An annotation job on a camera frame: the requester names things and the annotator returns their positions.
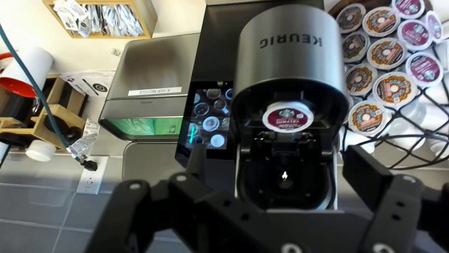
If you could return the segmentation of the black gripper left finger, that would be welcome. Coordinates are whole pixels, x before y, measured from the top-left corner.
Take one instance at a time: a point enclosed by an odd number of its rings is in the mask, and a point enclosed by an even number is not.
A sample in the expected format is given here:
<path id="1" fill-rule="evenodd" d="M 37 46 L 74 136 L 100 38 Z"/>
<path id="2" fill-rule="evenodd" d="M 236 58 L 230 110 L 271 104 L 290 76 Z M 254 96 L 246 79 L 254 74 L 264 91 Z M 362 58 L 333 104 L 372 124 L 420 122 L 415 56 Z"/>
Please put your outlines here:
<path id="1" fill-rule="evenodd" d="M 86 253 L 145 253 L 160 230 L 171 229 L 194 253 L 262 249 L 247 204 L 211 190 L 201 177 L 205 157 L 192 155 L 184 173 L 150 186 L 128 180 L 112 193 Z"/>

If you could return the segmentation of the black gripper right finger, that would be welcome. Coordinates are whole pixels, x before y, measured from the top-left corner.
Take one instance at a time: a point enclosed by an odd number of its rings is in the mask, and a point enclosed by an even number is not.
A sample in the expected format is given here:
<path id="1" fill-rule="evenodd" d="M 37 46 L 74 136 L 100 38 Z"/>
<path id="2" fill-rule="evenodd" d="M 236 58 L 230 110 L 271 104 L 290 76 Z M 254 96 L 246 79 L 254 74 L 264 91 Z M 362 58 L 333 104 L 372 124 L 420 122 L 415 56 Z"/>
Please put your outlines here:
<path id="1" fill-rule="evenodd" d="M 373 212 L 362 253 L 411 253 L 418 230 L 449 249 L 448 184 L 434 190 L 414 176 L 393 174 L 361 146 L 344 152 L 342 176 Z"/>

